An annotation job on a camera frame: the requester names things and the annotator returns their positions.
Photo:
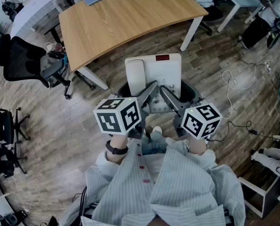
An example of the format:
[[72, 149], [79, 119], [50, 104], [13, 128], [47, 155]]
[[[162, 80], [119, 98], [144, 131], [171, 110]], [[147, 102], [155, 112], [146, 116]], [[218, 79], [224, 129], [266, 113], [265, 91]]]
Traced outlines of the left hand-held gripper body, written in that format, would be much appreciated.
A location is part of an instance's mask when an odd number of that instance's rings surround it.
[[93, 110], [102, 133], [141, 139], [151, 98], [126, 97], [102, 100]]

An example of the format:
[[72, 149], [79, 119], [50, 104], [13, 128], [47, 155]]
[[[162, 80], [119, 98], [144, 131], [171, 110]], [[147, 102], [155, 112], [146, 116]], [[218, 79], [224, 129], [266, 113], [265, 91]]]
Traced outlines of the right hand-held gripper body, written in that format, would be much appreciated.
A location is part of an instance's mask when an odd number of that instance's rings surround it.
[[173, 126], [178, 137], [188, 133], [199, 140], [214, 134], [221, 121], [222, 115], [214, 104], [204, 104], [187, 108], [183, 116], [173, 119]]

